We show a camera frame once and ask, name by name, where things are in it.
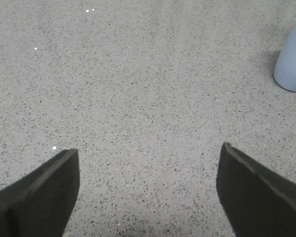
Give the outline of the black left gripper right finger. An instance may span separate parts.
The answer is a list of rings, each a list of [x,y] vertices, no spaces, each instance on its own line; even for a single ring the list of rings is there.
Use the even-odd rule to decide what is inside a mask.
[[[296,183],[227,142],[216,187],[237,237],[296,237]]]

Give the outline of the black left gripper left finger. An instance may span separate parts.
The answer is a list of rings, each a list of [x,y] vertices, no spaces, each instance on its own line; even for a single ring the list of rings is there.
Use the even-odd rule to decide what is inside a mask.
[[[79,191],[77,149],[0,190],[0,237],[61,237]]]

